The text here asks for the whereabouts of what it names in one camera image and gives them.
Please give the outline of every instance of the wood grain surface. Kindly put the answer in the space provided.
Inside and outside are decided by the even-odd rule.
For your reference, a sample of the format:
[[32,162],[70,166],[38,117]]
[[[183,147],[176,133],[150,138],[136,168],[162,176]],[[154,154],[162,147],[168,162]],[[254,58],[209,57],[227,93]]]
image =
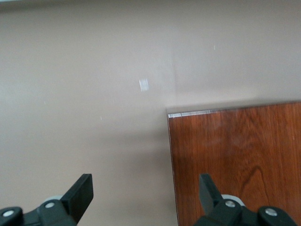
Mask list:
[[179,226],[203,216],[198,176],[252,211],[282,208],[301,225],[301,103],[169,117]]

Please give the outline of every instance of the screw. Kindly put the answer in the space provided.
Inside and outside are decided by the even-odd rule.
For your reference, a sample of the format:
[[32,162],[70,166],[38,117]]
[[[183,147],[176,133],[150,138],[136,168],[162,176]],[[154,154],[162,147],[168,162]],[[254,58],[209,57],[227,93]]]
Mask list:
[[231,207],[231,208],[235,207],[235,203],[232,201],[226,201],[225,204],[226,204],[226,206]]
[[45,208],[51,208],[51,207],[53,207],[54,205],[55,205],[54,202],[50,202],[50,203],[47,203],[47,204],[45,205]]
[[265,209],[265,213],[270,215],[270,216],[273,216],[273,217],[276,217],[278,214],[275,210],[271,209],[271,208],[267,208]]
[[3,213],[2,216],[4,216],[6,218],[6,217],[9,217],[10,215],[12,215],[13,213],[14,213],[13,210],[9,210],[9,211],[6,211],[5,213]]

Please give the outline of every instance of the wooden board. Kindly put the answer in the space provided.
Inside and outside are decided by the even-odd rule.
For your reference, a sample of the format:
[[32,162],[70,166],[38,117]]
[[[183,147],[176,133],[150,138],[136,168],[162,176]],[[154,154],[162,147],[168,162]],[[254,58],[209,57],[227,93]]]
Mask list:
[[301,225],[301,103],[168,117],[179,226],[202,215],[198,176],[247,208],[285,210]]

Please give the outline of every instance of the beige wall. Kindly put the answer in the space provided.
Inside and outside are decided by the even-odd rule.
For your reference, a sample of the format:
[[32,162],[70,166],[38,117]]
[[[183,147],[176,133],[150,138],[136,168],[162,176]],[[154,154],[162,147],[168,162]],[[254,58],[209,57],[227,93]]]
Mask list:
[[175,226],[166,109],[300,99],[300,12],[274,0],[6,5],[0,209],[29,211],[87,172],[95,198],[79,225]]

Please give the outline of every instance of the wall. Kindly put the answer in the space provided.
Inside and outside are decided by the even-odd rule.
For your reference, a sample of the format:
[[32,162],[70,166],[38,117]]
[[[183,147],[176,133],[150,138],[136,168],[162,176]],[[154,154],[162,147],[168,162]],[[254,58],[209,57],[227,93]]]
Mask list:
[[86,172],[80,225],[174,226],[166,109],[301,97],[300,1],[18,4],[0,9],[0,208]]

